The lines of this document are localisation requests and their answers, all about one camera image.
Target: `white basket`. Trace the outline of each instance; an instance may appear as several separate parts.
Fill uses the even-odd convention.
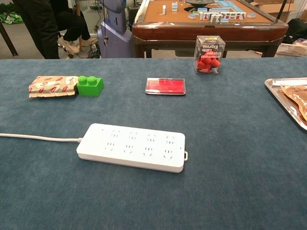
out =
[[[281,43],[276,53],[283,55],[291,55],[296,57],[307,57],[307,46]]]

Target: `green lego brick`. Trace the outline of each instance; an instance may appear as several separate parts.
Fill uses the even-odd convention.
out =
[[[104,88],[102,78],[79,76],[77,84],[79,95],[82,96],[99,96]]]

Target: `white cable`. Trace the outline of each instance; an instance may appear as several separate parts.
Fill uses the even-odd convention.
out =
[[[48,138],[48,137],[41,137],[41,136],[10,134],[10,133],[0,133],[0,137],[28,138],[28,139],[37,139],[37,140],[59,141],[59,142],[78,142],[78,143],[80,143],[82,140],[82,138]]]

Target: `power outlet socket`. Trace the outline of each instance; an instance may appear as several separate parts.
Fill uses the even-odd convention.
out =
[[[81,159],[179,173],[188,156],[182,133],[92,124],[80,142]]]

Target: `sneaker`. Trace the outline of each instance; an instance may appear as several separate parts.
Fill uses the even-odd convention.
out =
[[[95,44],[97,42],[98,42],[98,39],[94,38],[94,37],[90,37],[87,40],[83,40],[82,39],[82,46],[90,46],[90,45],[93,45],[93,44]]]
[[[75,46],[73,42],[66,41],[63,39],[63,37],[59,38],[59,43],[73,54],[77,54],[80,51],[79,47]]]

